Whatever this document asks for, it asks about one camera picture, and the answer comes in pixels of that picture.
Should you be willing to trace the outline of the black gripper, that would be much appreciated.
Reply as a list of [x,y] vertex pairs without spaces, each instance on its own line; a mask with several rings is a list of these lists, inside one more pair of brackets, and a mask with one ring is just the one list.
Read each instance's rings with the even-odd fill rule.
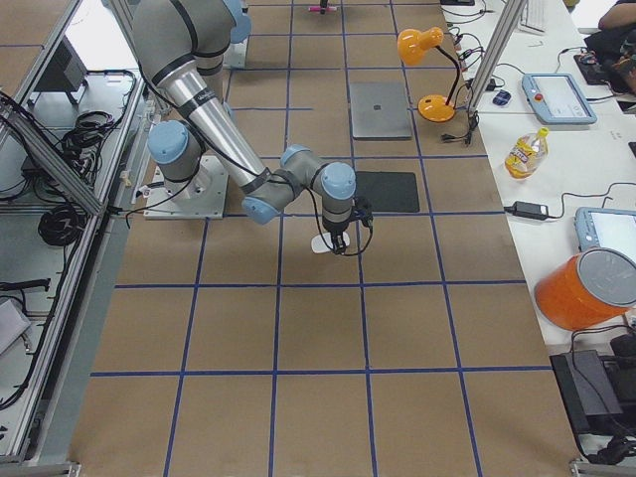
[[347,251],[347,240],[350,239],[347,233],[349,223],[323,222],[322,226],[324,229],[325,238],[332,242],[333,253],[336,255],[343,255]]

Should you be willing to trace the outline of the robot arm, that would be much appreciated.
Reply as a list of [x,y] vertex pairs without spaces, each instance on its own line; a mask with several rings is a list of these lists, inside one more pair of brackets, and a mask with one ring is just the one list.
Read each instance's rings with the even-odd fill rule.
[[251,20],[239,1],[142,1],[132,21],[141,71],[217,153],[244,194],[245,213],[266,224],[303,191],[312,191],[321,198],[322,226],[329,234],[325,243],[343,254],[346,229],[356,217],[353,168],[292,145],[279,169],[270,171],[209,84],[223,67],[225,51],[250,32]]

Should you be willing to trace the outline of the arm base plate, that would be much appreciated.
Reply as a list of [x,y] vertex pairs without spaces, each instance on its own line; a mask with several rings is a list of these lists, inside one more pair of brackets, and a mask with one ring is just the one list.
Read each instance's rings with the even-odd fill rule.
[[180,191],[175,183],[165,182],[163,173],[155,167],[157,188],[144,194],[147,199],[143,215],[149,220],[221,220],[224,216],[228,187],[228,172],[219,159],[212,154],[203,155],[199,171],[187,188]]

